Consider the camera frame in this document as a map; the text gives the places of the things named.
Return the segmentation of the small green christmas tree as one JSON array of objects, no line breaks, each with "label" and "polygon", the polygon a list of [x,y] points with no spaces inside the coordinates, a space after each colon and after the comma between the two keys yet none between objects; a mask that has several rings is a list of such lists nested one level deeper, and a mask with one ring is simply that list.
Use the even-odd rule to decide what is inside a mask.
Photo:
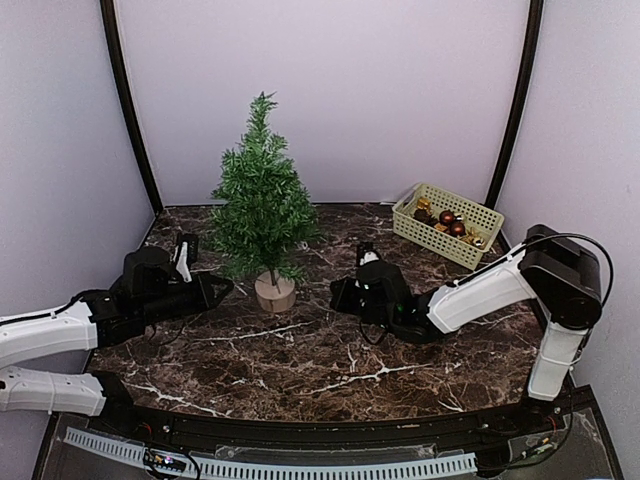
[{"label": "small green christmas tree", "polygon": [[209,234],[223,271],[234,280],[252,279],[260,307],[273,314],[296,300],[303,270],[293,251],[319,234],[317,211],[288,155],[288,141],[270,125],[277,106],[272,93],[254,97],[246,131],[222,152]]}]

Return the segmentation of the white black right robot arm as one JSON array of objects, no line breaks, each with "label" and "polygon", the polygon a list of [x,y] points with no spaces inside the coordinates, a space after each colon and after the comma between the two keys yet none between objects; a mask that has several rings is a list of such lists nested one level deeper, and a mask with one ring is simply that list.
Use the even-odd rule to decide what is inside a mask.
[{"label": "white black right robot arm", "polygon": [[354,276],[331,283],[330,307],[357,317],[361,327],[374,325],[401,341],[428,344],[516,303],[543,305],[549,318],[527,398],[510,413],[511,426],[530,434],[547,420],[547,402],[558,397],[602,316],[613,285],[601,282],[599,261],[610,258],[592,238],[537,224],[489,265],[415,294],[398,266],[383,260],[371,243],[362,243]]}]

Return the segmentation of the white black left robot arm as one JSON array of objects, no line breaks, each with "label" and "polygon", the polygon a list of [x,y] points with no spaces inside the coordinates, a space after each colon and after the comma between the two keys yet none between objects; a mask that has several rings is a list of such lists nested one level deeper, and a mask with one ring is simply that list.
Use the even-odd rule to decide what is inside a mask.
[{"label": "white black left robot arm", "polygon": [[127,254],[123,273],[107,290],[89,289],[65,305],[1,320],[1,409],[102,417],[120,436],[141,427],[140,412],[111,372],[60,374],[21,364],[69,351],[112,347],[158,322],[202,314],[233,290],[228,279],[193,273],[188,244],[176,253],[147,246]]}]

